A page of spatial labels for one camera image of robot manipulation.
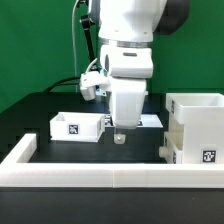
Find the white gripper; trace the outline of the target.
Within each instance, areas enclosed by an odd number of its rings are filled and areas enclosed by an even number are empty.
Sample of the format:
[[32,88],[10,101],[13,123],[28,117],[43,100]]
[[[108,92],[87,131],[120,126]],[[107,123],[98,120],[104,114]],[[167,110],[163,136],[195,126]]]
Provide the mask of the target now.
[[146,80],[111,78],[110,114],[114,123],[114,143],[124,144],[123,129],[135,129],[143,110]]

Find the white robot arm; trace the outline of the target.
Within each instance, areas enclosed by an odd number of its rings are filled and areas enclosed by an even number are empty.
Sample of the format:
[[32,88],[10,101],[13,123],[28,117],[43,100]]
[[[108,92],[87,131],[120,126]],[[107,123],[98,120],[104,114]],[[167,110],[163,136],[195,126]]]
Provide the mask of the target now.
[[190,0],[89,0],[88,15],[99,26],[102,71],[91,79],[110,93],[114,142],[137,127],[147,83],[153,75],[153,36],[170,35],[187,20]]

